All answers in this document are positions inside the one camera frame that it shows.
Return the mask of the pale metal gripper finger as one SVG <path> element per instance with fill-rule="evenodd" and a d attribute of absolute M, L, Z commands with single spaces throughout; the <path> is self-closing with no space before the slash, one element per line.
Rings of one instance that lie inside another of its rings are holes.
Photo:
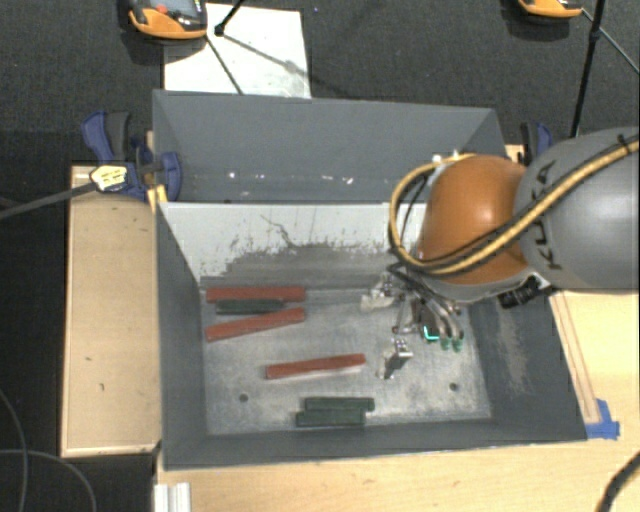
<path fill-rule="evenodd" d="M 394 337 L 391 345 L 391 350 L 384 356 L 382 367 L 383 380 L 392 379 L 394 374 L 401 370 L 405 364 L 414 357 L 413 351 L 404 338 Z"/>
<path fill-rule="evenodd" d="M 360 311 L 371 313 L 373 311 L 392 306 L 396 302 L 392 280 L 383 279 L 371 287 L 366 294 L 361 296 Z"/>

